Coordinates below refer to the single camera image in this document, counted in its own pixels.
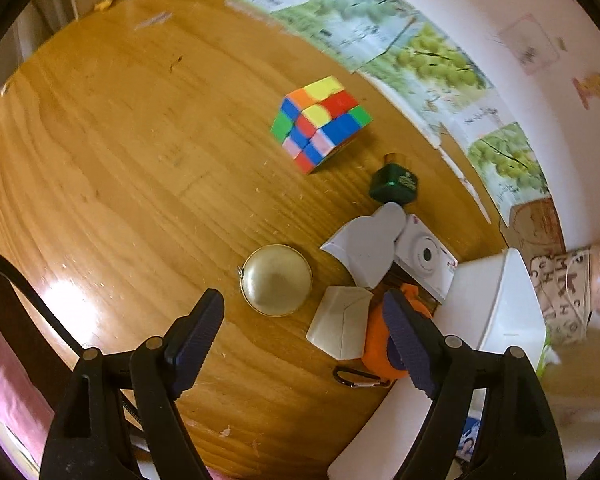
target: dark green glass bottle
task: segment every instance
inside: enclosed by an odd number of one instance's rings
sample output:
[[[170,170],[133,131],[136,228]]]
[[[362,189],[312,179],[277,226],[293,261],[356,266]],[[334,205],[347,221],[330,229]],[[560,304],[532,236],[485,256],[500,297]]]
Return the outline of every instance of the dark green glass bottle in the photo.
[[[386,204],[407,205],[418,196],[418,177],[405,168],[406,157],[400,153],[384,156],[384,166],[374,173],[369,196]]]

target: black cable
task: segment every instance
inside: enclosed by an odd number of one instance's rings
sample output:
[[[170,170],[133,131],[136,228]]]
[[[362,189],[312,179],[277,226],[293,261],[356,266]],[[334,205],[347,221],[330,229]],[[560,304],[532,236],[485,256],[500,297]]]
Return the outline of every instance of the black cable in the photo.
[[[60,323],[59,319],[54,315],[53,312],[51,312],[49,307],[46,306],[46,303],[42,300],[42,298],[40,298],[40,295],[36,292],[36,289],[31,286],[22,273],[1,254],[0,275],[4,276],[7,280],[13,283],[13,285],[24,295],[24,297],[27,298],[29,303],[32,304],[33,307],[40,313],[40,316],[42,316],[45,321],[51,325],[51,328],[56,331],[56,333],[67,344],[67,346],[73,350],[78,357],[81,357],[82,353],[84,352],[82,345],[78,343],[74,336],[72,336],[64,327],[64,325]],[[122,394],[122,405],[129,412],[129,415],[131,415],[138,422],[138,424],[142,425],[138,410],[125,394]]]

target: orange round object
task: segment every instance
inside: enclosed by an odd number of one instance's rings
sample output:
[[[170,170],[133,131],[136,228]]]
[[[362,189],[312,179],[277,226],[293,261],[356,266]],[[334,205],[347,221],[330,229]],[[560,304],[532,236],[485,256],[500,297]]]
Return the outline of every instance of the orange round object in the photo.
[[[400,290],[404,297],[409,301],[416,312],[419,312],[429,319],[432,315],[418,298],[418,287],[403,283]],[[371,373],[389,380],[396,380],[406,377],[408,373],[404,370],[394,368],[386,355],[386,348],[389,342],[389,329],[384,323],[382,317],[382,303],[376,306],[369,313],[369,320],[366,326],[365,352],[362,355],[362,362]]]

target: curtain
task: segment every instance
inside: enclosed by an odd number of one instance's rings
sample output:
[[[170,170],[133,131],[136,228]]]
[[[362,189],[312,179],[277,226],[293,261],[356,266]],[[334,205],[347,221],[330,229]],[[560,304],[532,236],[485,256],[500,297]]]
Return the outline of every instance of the curtain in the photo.
[[[73,19],[71,0],[31,0],[0,42],[0,89],[27,57]]]

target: colorful puzzle cube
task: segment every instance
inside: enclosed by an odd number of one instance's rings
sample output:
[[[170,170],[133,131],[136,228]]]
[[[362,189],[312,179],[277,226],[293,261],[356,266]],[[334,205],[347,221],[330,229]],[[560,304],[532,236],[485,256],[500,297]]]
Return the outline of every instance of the colorful puzzle cube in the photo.
[[[370,122],[365,109],[329,76],[286,95],[271,131],[300,169],[310,173]]]

